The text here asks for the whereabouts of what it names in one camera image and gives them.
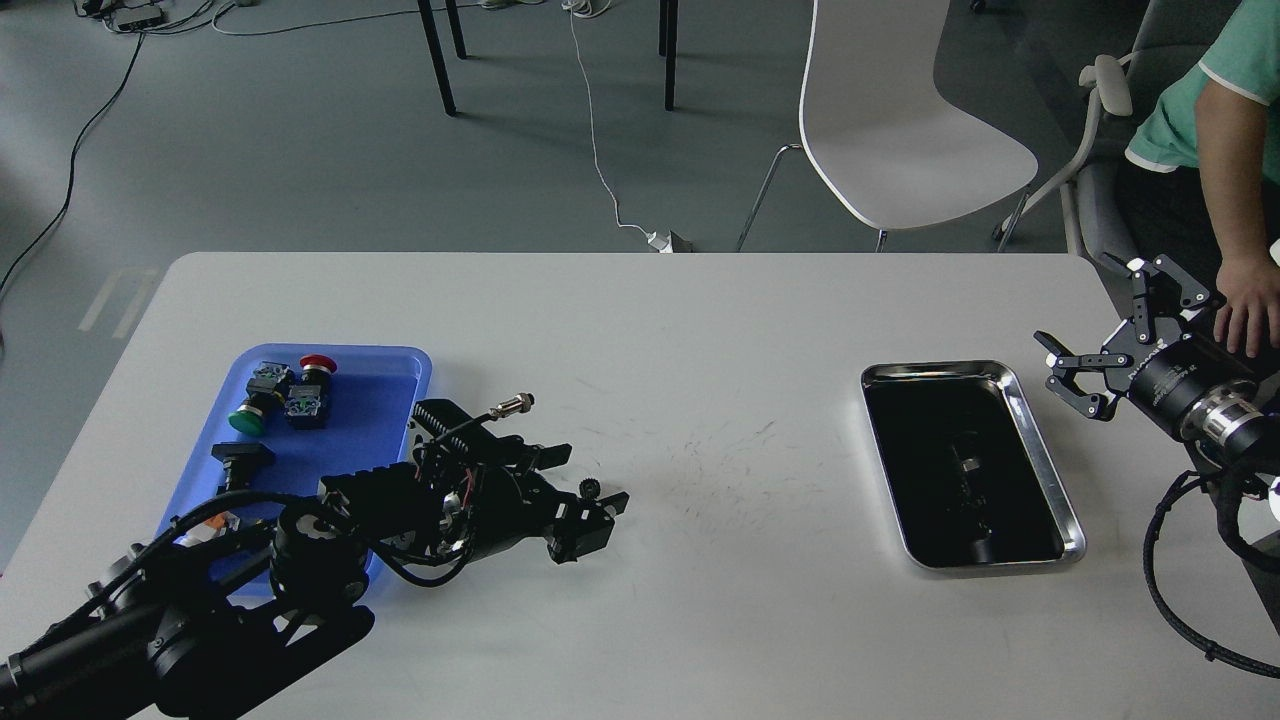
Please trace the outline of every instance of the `green shirt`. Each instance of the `green shirt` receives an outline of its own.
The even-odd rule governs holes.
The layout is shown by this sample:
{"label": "green shirt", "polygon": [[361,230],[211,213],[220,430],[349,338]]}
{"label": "green shirt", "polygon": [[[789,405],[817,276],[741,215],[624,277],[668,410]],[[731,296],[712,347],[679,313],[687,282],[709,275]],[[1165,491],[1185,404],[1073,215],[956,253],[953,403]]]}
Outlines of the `green shirt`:
{"label": "green shirt", "polygon": [[1280,0],[1240,3],[1201,61],[1160,95],[1125,156],[1162,173],[1198,168],[1196,100],[1210,78],[1267,106],[1262,176],[1280,183],[1280,102],[1275,102],[1280,97]]}

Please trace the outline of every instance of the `robotic arm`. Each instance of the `robotic arm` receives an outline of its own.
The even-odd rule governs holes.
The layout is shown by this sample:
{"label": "robotic arm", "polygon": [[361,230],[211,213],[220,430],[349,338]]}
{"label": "robotic arm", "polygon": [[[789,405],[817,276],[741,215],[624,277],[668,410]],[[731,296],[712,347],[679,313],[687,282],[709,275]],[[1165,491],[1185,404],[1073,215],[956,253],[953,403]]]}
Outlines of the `robotic arm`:
{"label": "robotic arm", "polygon": [[[545,538],[557,564],[603,548],[627,493],[599,498],[593,479],[579,495],[557,491],[538,471],[567,462],[568,445],[481,427],[532,402],[522,393],[468,418],[448,400],[424,400],[410,421],[412,462],[321,478],[315,497],[225,492],[174,519],[0,665],[0,720],[128,717],[152,703],[175,717],[239,717],[369,633],[374,615],[356,602],[370,553],[413,584],[439,587],[526,537]],[[275,520],[178,543],[260,502],[282,506]],[[220,571],[228,559],[237,561]],[[422,577],[410,565],[447,569]],[[233,605],[229,596],[262,571],[273,597]]]}
{"label": "robotic arm", "polygon": [[[1108,256],[1108,261],[1120,261]],[[1212,468],[1184,473],[1157,503],[1143,541],[1143,571],[1152,600],[1165,620],[1207,660],[1280,678],[1280,667],[1220,647],[1179,619],[1156,585],[1155,543],[1165,515],[1179,498],[1201,488],[1217,511],[1222,542],[1263,573],[1280,573],[1275,557],[1240,538],[1239,510],[1244,497],[1262,500],[1271,492],[1258,474],[1280,475],[1280,421],[1254,405],[1253,373],[1216,343],[1194,332],[1189,320],[1216,307],[1215,295],[1167,256],[1134,260],[1124,266],[1133,283],[1133,315],[1102,345],[1101,352],[1073,355],[1057,338],[1037,332],[1048,351],[1046,387],[1085,418],[1110,420],[1121,397],[1129,398],[1170,438],[1188,446]],[[1080,373],[1101,373],[1105,392],[1085,392]]]}

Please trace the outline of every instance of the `chair armrest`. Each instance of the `chair armrest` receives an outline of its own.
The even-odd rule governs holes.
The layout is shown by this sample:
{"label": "chair armrest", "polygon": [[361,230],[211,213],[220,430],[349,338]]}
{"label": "chair armrest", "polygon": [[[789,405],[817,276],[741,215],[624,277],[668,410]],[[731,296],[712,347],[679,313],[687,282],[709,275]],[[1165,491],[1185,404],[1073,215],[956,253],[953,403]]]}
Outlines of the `chair armrest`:
{"label": "chair armrest", "polygon": [[1098,55],[1092,65],[1080,70],[1080,87],[1097,87],[1102,109],[1108,114],[1119,118],[1133,115],[1129,82],[1124,77],[1120,60],[1111,55]]}

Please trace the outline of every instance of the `blue tray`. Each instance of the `blue tray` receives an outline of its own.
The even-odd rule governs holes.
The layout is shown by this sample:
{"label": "blue tray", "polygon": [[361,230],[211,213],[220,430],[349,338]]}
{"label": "blue tray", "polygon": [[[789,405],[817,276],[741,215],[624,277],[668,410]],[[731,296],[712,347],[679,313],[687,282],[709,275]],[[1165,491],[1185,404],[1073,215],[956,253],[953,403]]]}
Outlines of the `blue tray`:
{"label": "blue tray", "polygon": [[[244,383],[259,363],[285,363],[301,373],[298,359],[319,352],[338,364],[330,384],[330,415],[326,427],[293,429],[284,413],[268,418],[266,434],[246,436],[227,423],[227,415],[244,401]],[[214,401],[187,466],[174,488],[169,507],[160,520],[163,532],[169,519],[183,515],[214,497],[223,482],[223,464],[209,451],[220,442],[261,442],[275,454],[275,464],[253,477],[252,488],[293,495],[315,495],[323,475],[340,475],[390,465],[404,459],[408,438],[404,425],[413,402],[426,397],[431,360],[413,347],[365,345],[259,345],[246,350],[232,364]],[[236,514],[247,521],[274,519],[279,506],[250,505]],[[370,577],[381,562],[370,564]],[[265,574],[239,591],[247,596],[270,596]]]}

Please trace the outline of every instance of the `hand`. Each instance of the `hand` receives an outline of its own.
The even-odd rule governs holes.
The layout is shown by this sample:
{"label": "hand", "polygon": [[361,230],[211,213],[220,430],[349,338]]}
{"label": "hand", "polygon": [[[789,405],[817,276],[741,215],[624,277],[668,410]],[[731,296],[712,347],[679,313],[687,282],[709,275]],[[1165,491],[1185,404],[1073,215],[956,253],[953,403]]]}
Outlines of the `hand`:
{"label": "hand", "polygon": [[1217,291],[1226,305],[1217,311],[1213,340],[1229,352],[1257,357],[1263,337],[1280,347],[1280,265],[1270,256],[1224,259],[1217,272]]}

